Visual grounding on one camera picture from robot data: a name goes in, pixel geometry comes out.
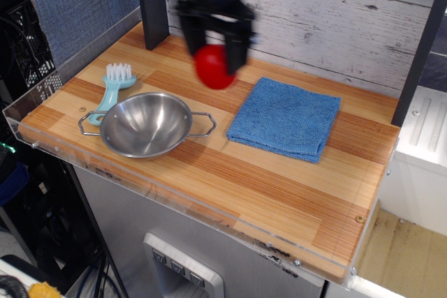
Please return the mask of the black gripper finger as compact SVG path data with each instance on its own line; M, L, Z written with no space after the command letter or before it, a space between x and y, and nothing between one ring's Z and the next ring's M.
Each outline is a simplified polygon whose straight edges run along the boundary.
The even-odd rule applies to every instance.
M248 49L251 46L253 35L252 28L223 30L229 75L236 74L246 64Z
M178 15L189 52L194 56L207 43L204 26L205 14L180 11Z

